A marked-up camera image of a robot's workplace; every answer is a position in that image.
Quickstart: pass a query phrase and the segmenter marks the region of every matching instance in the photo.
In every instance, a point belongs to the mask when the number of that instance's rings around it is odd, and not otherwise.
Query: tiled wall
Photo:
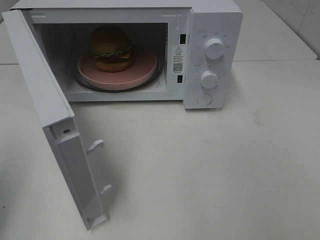
[[[264,0],[320,57],[320,0]]]

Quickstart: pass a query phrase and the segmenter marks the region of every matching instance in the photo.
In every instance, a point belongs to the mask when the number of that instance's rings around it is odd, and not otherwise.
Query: white knob
[[[225,53],[225,43],[220,38],[211,38],[204,44],[204,51],[209,59],[218,59]]]
[[[200,82],[203,88],[213,89],[219,83],[219,77],[213,71],[205,71],[200,76]]]

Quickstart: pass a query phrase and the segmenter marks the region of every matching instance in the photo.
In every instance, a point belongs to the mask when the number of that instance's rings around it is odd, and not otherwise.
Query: control panel
[[[242,17],[241,12],[193,15],[183,100],[186,109],[223,106]]]

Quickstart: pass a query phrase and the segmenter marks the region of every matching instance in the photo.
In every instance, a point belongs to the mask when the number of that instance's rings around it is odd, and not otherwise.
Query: screw hole
[[[70,132],[71,132],[70,129],[66,129],[66,130],[63,131],[63,134],[64,134],[64,135],[68,135],[68,133],[70,133]]]

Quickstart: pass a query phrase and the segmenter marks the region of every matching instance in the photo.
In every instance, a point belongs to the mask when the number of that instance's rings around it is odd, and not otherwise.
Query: warning label
[[[174,74],[182,74],[185,71],[186,45],[172,45],[172,72]]]

